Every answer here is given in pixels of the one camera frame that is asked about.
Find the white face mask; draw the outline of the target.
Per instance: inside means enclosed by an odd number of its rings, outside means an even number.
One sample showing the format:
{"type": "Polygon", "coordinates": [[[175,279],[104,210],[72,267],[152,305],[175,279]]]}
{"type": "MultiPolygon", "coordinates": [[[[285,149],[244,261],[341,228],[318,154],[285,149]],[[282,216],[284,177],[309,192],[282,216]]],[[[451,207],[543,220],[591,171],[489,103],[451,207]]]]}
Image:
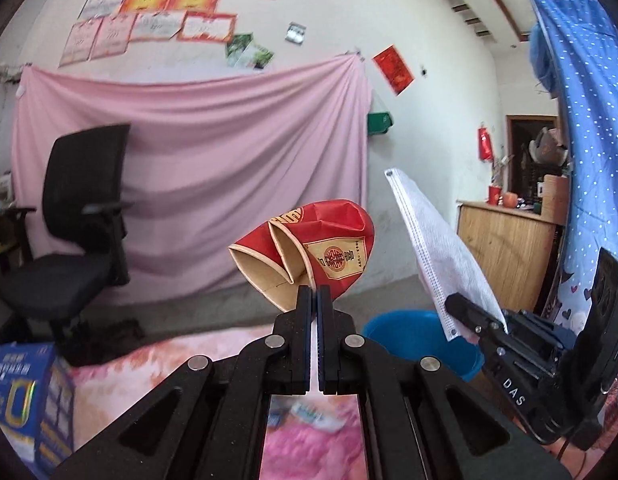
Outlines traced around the white face mask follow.
{"type": "Polygon", "coordinates": [[[477,335],[445,309],[446,299],[458,292],[480,310],[506,325],[507,321],[485,275],[463,243],[416,183],[403,171],[390,168],[385,177],[407,228],[419,269],[419,278],[431,296],[443,333],[448,340],[477,335]]]}

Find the crushed red paper cup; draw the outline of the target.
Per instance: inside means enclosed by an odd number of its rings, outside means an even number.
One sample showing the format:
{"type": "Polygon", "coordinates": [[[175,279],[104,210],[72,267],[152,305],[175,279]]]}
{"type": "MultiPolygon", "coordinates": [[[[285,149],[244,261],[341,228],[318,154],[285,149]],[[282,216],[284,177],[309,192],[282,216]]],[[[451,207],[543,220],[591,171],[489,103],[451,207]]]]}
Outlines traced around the crushed red paper cup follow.
{"type": "Polygon", "coordinates": [[[280,311],[296,307],[301,286],[332,299],[359,280],[375,240],[365,209],[351,200],[308,204],[263,222],[229,246],[247,282],[280,311]]]}

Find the blue plastic bucket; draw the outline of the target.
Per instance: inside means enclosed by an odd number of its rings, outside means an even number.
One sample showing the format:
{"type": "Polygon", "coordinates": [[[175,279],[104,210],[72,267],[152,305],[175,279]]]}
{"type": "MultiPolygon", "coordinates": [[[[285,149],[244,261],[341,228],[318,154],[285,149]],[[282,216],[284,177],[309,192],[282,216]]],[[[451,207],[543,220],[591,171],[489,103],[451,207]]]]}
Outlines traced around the blue plastic bucket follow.
{"type": "Polygon", "coordinates": [[[420,361],[424,356],[434,356],[465,382],[470,382],[485,363],[476,344],[470,344],[462,337],[447,340],[435,311],[384,313],[367,322],[362,335],[398,358],[420,361]]]}

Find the wooden cabinet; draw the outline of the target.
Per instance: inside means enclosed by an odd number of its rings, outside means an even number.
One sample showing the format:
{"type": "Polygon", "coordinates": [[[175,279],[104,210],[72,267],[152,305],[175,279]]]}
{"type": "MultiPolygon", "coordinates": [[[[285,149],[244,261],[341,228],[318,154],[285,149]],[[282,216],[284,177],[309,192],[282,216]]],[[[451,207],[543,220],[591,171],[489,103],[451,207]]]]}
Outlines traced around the wooden cabinet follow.
{"type": "Polygon", "coordinates": [[[568,177],[544,177],[539,214],[480,202],[459,204],[458,234],[501,308],[544,310],[559,269],[570,189],[568,177]]]}

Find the orange cup on cabinet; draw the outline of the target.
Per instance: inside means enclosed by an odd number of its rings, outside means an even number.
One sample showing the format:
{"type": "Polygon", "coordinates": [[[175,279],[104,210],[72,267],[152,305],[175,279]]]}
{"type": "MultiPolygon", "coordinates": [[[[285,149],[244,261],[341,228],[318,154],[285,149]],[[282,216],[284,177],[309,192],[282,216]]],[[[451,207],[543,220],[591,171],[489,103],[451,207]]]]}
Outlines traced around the orange cup on cabinet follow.
{"type": "Polygon", "coordinates": [[[515,209],[518,206],[518,194],[507,192],[502,195],[502,206],[515,209]]]}

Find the red cup on cabinet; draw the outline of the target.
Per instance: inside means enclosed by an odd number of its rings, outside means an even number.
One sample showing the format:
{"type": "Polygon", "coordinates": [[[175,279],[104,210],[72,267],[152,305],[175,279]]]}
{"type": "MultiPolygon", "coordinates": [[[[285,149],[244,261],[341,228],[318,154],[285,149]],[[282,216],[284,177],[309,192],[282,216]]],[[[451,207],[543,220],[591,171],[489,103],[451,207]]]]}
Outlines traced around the red cup on cabinet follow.
{"type": "Polygon", "coordinates": [[[502,188],[499,185],[490,185],[488,188],[487,203],[492,206],[498,206],[502,196],[502,188]]]}

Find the blue cardboard box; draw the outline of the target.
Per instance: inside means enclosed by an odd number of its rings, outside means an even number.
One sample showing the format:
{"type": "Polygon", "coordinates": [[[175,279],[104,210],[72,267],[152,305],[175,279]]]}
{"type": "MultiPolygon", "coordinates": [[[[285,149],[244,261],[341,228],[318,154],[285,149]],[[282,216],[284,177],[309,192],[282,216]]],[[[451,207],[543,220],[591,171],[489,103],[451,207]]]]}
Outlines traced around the blue cardboard box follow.
{"type": "Polygon", "coordinates": [[[0,346],[0,427],[36,478],[74,453],[74,383],[54,344],[0,346]]]}

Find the red hanging bag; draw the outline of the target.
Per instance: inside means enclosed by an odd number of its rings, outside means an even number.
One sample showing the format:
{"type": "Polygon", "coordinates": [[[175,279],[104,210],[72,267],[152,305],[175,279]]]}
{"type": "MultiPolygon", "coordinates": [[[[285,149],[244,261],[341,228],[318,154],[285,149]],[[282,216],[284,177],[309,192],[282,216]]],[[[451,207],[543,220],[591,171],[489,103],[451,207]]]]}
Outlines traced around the red hanging bag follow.
{"type": "Polygon", "coordinates": [[[482,162],[492,162],[494,160],[494,150],[492,149],[492,138],[488,129],[481,125],[477,130],[478,136],[478,157],[482,162]]]}

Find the black office chair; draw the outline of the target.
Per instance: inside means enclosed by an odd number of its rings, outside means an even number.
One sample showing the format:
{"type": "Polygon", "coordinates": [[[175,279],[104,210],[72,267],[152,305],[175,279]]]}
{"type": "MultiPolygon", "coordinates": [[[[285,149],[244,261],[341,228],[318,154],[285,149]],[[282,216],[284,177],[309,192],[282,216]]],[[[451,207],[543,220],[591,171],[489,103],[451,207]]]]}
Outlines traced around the black office chair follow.
{"type": "Polygon", "coordinates": [[[19,268],[0,278],[4,304],[25,320],[47,323],[58,350],[74,366],[115,360],[123,356],[126,340],[144,336],[135,320],[92,328],[80,318],[105,289],[130,281],[121,199],[130,129],[128,124],[96,127],[54,142],[42,188],[44,226],[81,252],[25,254],[19,268]]]}

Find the green wall basket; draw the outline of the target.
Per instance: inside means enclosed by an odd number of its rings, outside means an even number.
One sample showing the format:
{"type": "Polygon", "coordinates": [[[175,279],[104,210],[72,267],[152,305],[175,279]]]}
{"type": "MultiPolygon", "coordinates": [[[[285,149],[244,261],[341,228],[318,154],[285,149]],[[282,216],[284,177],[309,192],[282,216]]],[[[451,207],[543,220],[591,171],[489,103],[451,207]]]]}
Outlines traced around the green wall basket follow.
{"type": "Polygon", "coordinates": [[[369,136],[386,134],[393,126],[393,117],[391,117],[388,112],[373,112],[367,114],[367,134],[369,136]]]}

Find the pink wall sheet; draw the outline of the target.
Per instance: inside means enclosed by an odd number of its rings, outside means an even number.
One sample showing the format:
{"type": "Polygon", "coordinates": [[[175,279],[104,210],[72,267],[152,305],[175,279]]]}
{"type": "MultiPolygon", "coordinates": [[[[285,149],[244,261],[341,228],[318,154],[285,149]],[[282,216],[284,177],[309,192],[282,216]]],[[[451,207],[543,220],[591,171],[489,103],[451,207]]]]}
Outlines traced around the pink wall sheet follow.
{"type": "Polygon", "coordinates": [[[126,84],[28,67],[16,94],[17,199],[39,207],[54,142],[126,124],[128,284],[102,304],[150,304],[239,284],[229,248],[278,214],[367,200],[372,91],[355,55],[207,81],[126,84]]]}

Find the red wall poster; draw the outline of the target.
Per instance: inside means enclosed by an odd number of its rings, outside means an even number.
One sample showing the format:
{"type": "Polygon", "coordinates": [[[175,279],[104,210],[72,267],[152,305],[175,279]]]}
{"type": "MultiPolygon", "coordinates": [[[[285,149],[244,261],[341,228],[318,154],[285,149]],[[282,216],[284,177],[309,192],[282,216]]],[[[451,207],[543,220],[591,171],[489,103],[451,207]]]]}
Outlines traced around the red wall poster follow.
{"type": "Polygon", "coordinates": [[[413,83],[414,76],[395,46],[389,46],[373,58],[396,96],[413,83]]]}

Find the small wall photo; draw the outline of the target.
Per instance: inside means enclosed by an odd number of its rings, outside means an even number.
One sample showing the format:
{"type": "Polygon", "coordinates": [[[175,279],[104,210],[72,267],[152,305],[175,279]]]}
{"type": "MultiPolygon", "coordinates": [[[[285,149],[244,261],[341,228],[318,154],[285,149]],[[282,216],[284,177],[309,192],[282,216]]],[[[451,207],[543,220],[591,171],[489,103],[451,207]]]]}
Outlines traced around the small wall photo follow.
{"type": "Polygon", "coordinates": [[[296,46],[301,46],[305,41],[307,28],[297,23],[291,23],[288,25],[285,32],[285,40],[296,46]]]}

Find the green photo on wall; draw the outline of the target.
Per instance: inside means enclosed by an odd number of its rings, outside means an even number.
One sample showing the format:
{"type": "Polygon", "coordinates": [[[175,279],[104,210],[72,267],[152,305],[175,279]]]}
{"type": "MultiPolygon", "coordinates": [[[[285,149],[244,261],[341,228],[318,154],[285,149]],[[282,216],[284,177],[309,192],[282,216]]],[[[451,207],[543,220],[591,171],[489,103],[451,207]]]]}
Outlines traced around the green photo on wall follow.
{"type": "Polygon", "coordinates": [[[225,46],[225,58],[230,67],[264,70],[274,53],[257,44],[253,34],[235,34],[225,46]]]}

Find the wall certificates cluster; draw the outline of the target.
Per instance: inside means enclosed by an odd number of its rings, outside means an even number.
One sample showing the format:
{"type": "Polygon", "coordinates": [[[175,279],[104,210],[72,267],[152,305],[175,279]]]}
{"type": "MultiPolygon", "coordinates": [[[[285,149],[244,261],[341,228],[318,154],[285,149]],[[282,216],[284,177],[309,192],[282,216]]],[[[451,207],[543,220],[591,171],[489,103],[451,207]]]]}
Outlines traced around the wall certificates cluster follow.
{"type": "Polygon", "coordinates": [[[134,42],[222,44],[235,64],[254,42],[236,32],[237,15],[220,0],[85,0],[71,26],[59,65],[123,55],[134,42]]]}

